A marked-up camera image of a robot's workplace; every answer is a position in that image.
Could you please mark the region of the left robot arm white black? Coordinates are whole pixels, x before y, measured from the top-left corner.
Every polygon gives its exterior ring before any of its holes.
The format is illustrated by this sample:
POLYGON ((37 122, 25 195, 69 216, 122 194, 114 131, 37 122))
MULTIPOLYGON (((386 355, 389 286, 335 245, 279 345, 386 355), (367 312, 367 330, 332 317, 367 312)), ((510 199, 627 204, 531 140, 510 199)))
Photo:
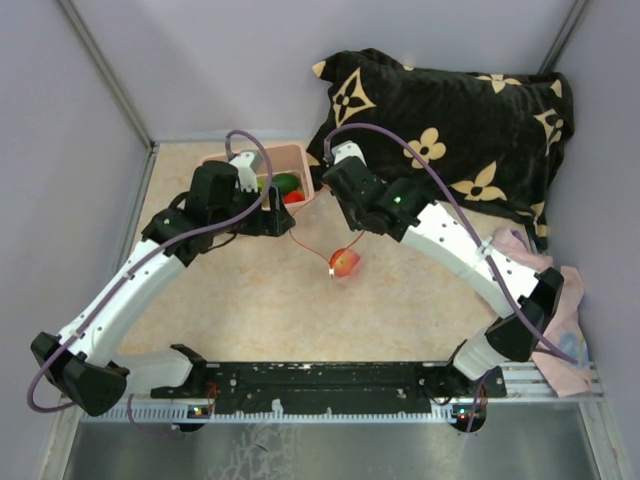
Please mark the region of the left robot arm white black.
POLYGON ((190 188, 156 213, 125 264, 89 306, 56 335, 42 332, 31 344, 40 371, 90 416, 122 397, 158 388, 201 394, 208 373, 182 347, 118 356, 118 348, 153 299, 224 233, 279 237, 295 221, 286 210, 273 170, 258 172, 251 154, 229 162, 206 161, 190 188))

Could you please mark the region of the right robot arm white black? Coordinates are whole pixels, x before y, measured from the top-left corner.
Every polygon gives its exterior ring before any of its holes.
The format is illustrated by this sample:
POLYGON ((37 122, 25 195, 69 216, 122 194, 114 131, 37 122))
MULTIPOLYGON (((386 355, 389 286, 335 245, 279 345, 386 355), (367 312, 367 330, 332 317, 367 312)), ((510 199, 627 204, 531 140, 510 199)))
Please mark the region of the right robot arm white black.
POLYGON ((385 183, 356 156, 337 161, 323 182, 353 230, 388 235, 437 260, 465 281, 493 309, 497 319, 466 340, 452 355, 448 387, 470 395, 482 377, 505 361, 527 361, 557 311, 564 278, 543 272, 476 243, 426 189, 411 179, 385 183))

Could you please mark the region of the clear zip top bag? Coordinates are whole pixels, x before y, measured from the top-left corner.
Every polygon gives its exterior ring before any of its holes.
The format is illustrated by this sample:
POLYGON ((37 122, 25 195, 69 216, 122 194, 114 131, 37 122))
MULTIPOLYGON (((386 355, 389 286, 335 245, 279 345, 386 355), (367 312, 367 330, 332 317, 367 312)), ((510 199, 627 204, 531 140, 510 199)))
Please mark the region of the clear zip top bag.
POLYGON ((357 251, 356 245, 362 239, 364 232, 353 232, 353 238, 347 241, 334 225, 326 211, 327 206, 335 206, 335 203, 328 193, 328 188, 322 187, 312 200, 293 210, 292 215, 296 225, 288 235, 297 247, 322 260, 330 280, 336 283, 352 283, 362 267, 362 256, 357 251), (351 276, 344 279, 332 278, 329 275, 328 262, 332 254, 341 248, 351 248, 361 256, 361 261, 351 276))

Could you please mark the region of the red apple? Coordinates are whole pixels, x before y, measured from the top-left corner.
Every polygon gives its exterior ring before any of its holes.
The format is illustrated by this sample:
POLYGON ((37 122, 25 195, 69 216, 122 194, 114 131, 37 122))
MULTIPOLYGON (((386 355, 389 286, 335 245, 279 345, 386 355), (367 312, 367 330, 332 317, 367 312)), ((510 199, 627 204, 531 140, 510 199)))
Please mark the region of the red apple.
POLYGON ((338 249, 328 262, 329 275, 332 278, 347 278, 355 272, 360 261, 361 256, 351 248, 338 249))

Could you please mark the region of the pink plastic bin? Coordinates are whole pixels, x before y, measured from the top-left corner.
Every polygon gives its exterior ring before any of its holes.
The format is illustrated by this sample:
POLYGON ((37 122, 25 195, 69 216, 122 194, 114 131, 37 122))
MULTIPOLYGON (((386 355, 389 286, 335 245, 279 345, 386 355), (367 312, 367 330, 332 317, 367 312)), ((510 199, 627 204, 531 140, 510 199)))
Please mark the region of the pink plastic bin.
MULTIPOLYGON (((229 163, 229 161, 238 153, 243 151, 257 151, 261 154, 260 150, 255 146, 248 146, 243 149, 238 149, 235 152, 227 153, 223 151, 218 154, 214 154, 208 157, 204 157, 201 164, 206 162, 218 162, 229 163)), ((300 179, 300 186, 297 189, 304 193, 306 199, 300 203, 285 204, 285 206, 293 211, 294 209, 303 206, 309 200, 312 200, 315 196, 315 190, 310 172, 310 165, 307 158, 307 154, 300 143, 279 143, 271 146, 266 146, 265 150, 271 160, 273 176, 282 172, 289 172, 295 174, 300 179)), ((263 180, 265 185, 267 181, 267 166, 263 161, 257 171, 257 178, 263 180)))

